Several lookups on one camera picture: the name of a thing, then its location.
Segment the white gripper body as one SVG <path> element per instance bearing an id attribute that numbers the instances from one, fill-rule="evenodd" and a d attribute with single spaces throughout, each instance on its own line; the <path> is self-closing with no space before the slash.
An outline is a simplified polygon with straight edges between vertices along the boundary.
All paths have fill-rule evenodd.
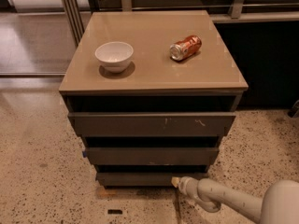
<path id="1" fill-rule="evenodd" d="M 200 181 L 192 177 L 183 176 L 178 183 L 178 190 L 185 196 L 193 199 L 199 200 L 199 183 Z"/>

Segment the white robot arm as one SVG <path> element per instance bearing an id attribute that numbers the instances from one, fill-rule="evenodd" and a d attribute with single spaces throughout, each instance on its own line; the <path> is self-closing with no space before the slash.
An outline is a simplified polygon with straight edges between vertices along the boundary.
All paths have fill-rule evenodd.
<path id="1" fill-rule="evenodd" d="M 209 213 L 220 211 L 225 204 L 255 224 L 299 224 L 299 183 L 295 181 L 272 184 L 262 198 L 209 178 L 173 177 L 171 183 Z"/>

